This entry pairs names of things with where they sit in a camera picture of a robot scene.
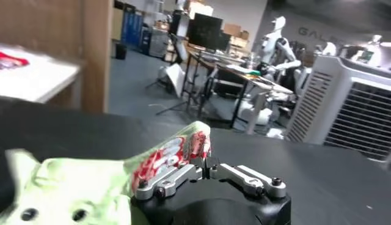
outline black tabletop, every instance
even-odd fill
[[[119,160],[141,153],[182,127],[120,116],[87,115],[0,100],[0,149],[22,147],[51,157]],[[351,150],[212,130],[213,155],[281,177],[292,197],[293,224],[390,224],[389,174]],[[13,185],[0,154],[0,207]]]

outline black monitor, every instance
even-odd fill
[[[217,41],[217,49],[221,51],[226,51],[231,40],[231,35],[220,31],[220,36]]]
[[[222,19],[195,14],[189,27],[189,43],[208,50],[218,49]]]

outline air cooler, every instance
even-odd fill
[[[391,148],[391,73],[318,56],[285,139],[343,147],[385,161]]]

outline green snack package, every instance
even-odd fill
[[[210,127],[194,122],[129,159],[51,158],[38,162],[23,149],[5,152],[15,198],[0,224],[131,224],[130,199],[140,180],[210,154]]]

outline vent grille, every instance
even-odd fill
[[[354,83],[324,144],[385,160],[391,148],[391,92]]]
[[[302,142],[309,131],[319,107],[323,102],[332,81],[332,76],[313,72],[305,94],[302,96],[300,107],[296,108],[297,114],[291,124],[291,129],[287,133],[290,141]]]

